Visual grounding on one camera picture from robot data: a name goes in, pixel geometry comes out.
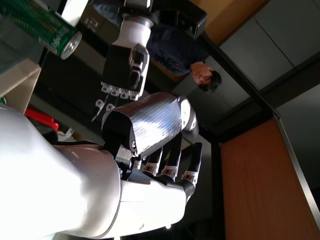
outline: white robot body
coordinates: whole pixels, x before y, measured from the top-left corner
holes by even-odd
[[[3,239],[64,232],[91,239],[174,224],[186,194],[141,172],[121,180],[98,145],[50,145],[17,111],[0,107],[0,224]]]

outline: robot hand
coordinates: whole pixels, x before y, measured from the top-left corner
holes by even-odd
[[[63,232],[106,239],[177,223],[201,163],[196,143],[189,168],[176,181],[181,131],[192,131],[197,122],[192,112],[186,98],[156,93],[105,114],[104,146],[52,146],[25,116],[1,105],[1,236],[35,240]],[[158,175],[165,144],[171,151]],[[143,172],[136,164],[141,161]]]

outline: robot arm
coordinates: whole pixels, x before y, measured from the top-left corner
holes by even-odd
[[[119,9],[123,22],[118,39],[108,49],[101,81],[104,99],[96,101],[92,121],[105,106],[107,111],[112,110],[119,103],[136,101],[142,96],[150,62],[147,42],[153,25],[174,26],[193,39],[204,31],[207,14],[190,1],[156,3],[125,0]]]

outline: background wall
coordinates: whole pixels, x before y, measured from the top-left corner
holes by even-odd
[[[206,33],[220,45],[268,0],[191,0],[208,14]]]
[[[320,187],[320,85],[277,110],[309,187]]]

